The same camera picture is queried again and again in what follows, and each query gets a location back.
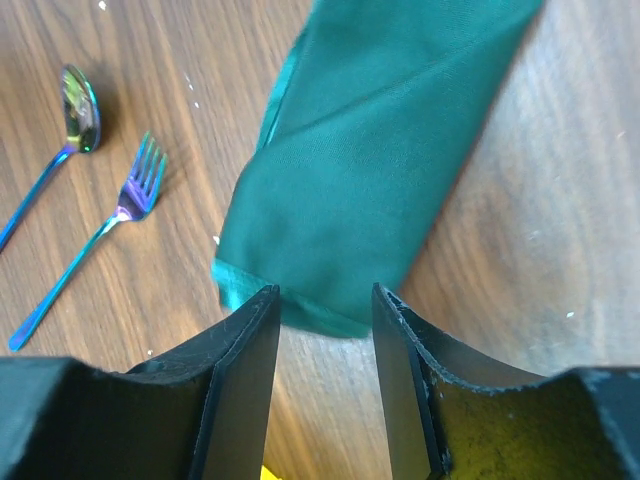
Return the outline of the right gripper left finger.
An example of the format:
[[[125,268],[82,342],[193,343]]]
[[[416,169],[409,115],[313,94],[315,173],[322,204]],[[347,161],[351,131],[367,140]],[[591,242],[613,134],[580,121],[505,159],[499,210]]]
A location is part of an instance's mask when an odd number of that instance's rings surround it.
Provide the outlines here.
[[[71,357],[1,360],[5,479],[257,479],[280,292],[125,373]]]

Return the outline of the yellow plastic tray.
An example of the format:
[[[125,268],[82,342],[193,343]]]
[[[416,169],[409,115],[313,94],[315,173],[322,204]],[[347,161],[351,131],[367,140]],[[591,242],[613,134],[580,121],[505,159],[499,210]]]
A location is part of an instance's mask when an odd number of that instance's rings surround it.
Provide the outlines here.
[[[272,473],[265,465],[261,467],[260,480],[282,480]]]

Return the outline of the dark green cloth napkin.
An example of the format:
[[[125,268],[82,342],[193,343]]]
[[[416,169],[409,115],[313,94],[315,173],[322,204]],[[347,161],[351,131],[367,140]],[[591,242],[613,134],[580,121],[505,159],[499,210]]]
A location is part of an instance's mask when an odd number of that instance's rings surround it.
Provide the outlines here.
[[[285,324],[365,337],[483,127],[537,1],[318,1],[273,87],[212,265]]]

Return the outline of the iridescent metal fork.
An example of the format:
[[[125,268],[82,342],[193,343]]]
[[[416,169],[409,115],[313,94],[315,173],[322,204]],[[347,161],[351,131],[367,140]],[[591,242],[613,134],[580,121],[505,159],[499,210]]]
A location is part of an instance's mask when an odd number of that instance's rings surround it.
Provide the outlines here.
[[[49,309],[99,240],[117,224],[142,221],[151,213],[159,196],[166,164],[167,154],[147,131],[120,189],[113,213],[96,230],[43,300],[9,338],[8,347],[12,352],[19,351],[30,340]]]

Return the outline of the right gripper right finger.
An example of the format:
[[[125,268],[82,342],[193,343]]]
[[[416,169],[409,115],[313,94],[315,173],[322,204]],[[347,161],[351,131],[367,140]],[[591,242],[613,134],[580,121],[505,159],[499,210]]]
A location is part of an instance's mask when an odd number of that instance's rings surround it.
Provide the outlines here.
[[[635,479],[639,371],[543,377],[491,358],[372,291],[373,340],[396,479]]]

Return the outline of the iridescent metal spoon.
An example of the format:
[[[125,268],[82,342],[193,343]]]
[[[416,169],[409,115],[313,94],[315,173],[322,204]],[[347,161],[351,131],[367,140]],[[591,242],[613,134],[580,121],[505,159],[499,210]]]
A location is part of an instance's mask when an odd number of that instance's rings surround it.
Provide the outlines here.
[[[1,250],[36,202],[39,194],[59,167],[75,153],[94,151],[101,137],[101,115],[94,88],[86,75],[75,65],[66,64],[61,72],[61,95],[66,128],[66,140],[60,151],[42,171],[1,232]]]

